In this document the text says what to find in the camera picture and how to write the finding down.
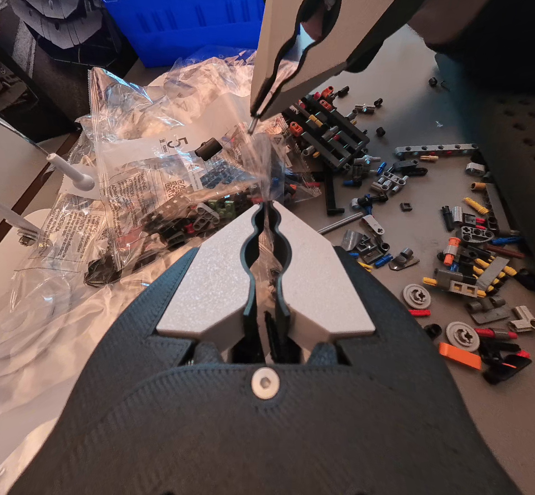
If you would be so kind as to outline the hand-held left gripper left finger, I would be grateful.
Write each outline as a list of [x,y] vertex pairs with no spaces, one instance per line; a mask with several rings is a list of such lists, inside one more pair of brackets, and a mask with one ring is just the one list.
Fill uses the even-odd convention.
[[264,204],[253,205],[201,244],[156,326],[159,335],[264,354],[251,271],[264,218]]

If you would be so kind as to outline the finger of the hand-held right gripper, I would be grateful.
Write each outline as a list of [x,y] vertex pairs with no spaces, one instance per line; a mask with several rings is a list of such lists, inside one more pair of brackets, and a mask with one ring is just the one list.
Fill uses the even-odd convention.
[[280,63],[298,37],[300,23],[315,0],[265,0],[262,27],[251,82],[250,113],[254,119],[268,119],[319,84],[317,75],[304,78],[304,50],[294,72],[278,79]]
[[325,38],[310,44],[302,53],[299,67],[278,88],[259,111],[260,119],[282,112],[316,89],[330,77],[345,70],[351,53],[364,40],[394,0],[341,0],[338,18]]

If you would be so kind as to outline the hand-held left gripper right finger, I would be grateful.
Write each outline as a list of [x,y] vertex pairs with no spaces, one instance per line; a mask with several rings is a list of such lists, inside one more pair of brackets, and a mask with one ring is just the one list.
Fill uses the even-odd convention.
[[368,311],[332,244],[278,202],[269,203],[276,282],[276,323],[289,340],[312,351],[319,343],[370,336]]

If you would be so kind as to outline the grey toy pulley wheel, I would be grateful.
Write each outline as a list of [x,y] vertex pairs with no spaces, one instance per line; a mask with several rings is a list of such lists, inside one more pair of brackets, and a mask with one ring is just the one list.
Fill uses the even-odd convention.
[[416,310],[426,310],[431,305],[430,293],[419,284],[408,284],[405,286],[402,296],[406,304]]
[[476,352],[480,347],[480,338],[470,325],[463,322],[451,322],[446,327],[449,343],[461,350]]

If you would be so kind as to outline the small clear parts bag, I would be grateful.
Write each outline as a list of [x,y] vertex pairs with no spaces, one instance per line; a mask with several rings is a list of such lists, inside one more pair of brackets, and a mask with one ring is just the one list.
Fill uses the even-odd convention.
[[[297,139],[291,137],[282,117],[271,127],[258,126],[253,135],[245,124],[240,127],[241,161],[255,179],[251,187],[254,202],[274,201],[292,209],[295,204],[319,197],[320,183],[301,156]],[[273,234],[265,213],[264,230],[259,239],[259,257],[252,266],[256,280],[257,323],[264,353],[270,352],[265,312],[274,317],[277,277],[283,266],[273,254]]]

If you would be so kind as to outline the pile of toy bricks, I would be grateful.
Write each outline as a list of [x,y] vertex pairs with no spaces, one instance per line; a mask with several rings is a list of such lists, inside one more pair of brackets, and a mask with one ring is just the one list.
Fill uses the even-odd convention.
[[[490,384],[505,381],[532,363],[530,354],[514,343],[521,332],[533,330],[534,317],[523,306],[514,308],[510,329],[489,325],[509,317],[500,287],[512,277],[523,278],[509,257],[497,255],[489,211],[465,198],[476,215],[461,206],[450,207],[453,179],[441,161],[439,174],[426,175],[425,166],[440,158],[397,159],[369,188],[372,196],[355,201],[360,209],[345,221],[358,219],[366,233],[349,231],[344,246],[333,246],[376,327],[370,336],[319,343],[309,364],[326,351],[334,365],[383,382],[423,393],[424,385],[448,381],[439,343],[450,344],[446,327],[463,322],[480,338],[478,351],[483,376]],[[406,304],[402,292],[419,284],[431,295],[426,310]],[[293,341],[288,344],[300,348]]]

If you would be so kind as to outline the person's right hand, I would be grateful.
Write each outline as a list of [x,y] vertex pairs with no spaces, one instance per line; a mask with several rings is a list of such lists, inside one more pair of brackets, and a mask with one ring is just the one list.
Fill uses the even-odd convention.
[[318,41],[326,35],[331,19],[332,7],[328,2],[322,0],[318,3],[311,16],[301,23],[304,31],[314,40]]

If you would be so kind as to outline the blue plastic bin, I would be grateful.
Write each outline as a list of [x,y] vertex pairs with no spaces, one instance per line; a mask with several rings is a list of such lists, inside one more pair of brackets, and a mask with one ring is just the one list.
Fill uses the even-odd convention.
[[204,46],[256,50],[263,0],[102,0],[147,68]]

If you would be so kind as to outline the long grey toy beam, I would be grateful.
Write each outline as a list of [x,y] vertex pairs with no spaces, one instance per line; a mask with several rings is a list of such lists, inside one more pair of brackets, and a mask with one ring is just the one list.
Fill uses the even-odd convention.
[[420,158],[422,156],[453,157],[469,156],[478,151],[477,144],[439,144],[439,145],[413,145],[401,146],[394,150],[397,159]]

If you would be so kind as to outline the black toy connector piece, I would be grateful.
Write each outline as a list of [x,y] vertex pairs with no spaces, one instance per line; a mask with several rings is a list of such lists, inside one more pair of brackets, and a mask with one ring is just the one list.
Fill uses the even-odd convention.
[[212,137],[210,140],[203,142],[196,150],[194,150],[194,153],[203,161],[208,161],[221,150],[223,150],[222,144],[218,139]]

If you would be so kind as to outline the orange toy panel piece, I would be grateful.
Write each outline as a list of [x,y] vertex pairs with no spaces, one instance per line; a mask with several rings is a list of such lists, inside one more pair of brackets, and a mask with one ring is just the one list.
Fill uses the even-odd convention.
[[438,351],[439,354],[446,359],[465,365],[477,371],[482,370],[482,359],[477,354],[462,350],[445,342],[439,343]]

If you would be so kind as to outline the black perforated board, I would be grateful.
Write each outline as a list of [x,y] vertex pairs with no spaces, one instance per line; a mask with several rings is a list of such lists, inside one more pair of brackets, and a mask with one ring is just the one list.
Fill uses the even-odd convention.
[[494,93],[483,107],[483,155],[516,228],[534,253],[534,94]]

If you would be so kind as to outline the large clear crumpled bag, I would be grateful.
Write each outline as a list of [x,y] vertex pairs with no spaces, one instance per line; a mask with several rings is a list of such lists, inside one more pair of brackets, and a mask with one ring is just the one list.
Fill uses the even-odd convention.
[[151,264],[99,289],[81,273],[18,272],[1,310],[1,412],[79,375],[120,313],[162,268]]

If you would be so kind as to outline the numbered clear parts bag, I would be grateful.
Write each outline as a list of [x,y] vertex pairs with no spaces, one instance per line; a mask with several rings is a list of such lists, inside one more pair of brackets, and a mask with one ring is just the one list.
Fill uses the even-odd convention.
[[[120,269],[217,230],[252,203],[240,153],[249,96],[169,97],[94,68],[91,123],[111,251]],[[208,161],[194,153],[216,138]]]

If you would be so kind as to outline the black toy frame assembly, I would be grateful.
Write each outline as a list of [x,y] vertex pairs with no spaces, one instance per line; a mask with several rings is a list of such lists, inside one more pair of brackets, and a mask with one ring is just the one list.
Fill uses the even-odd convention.
[[349,87],[332,86],[301,97],[281,113],[303,157],[322,161],[340,172],[368,153],[369,138],[336,108],[334,101]]

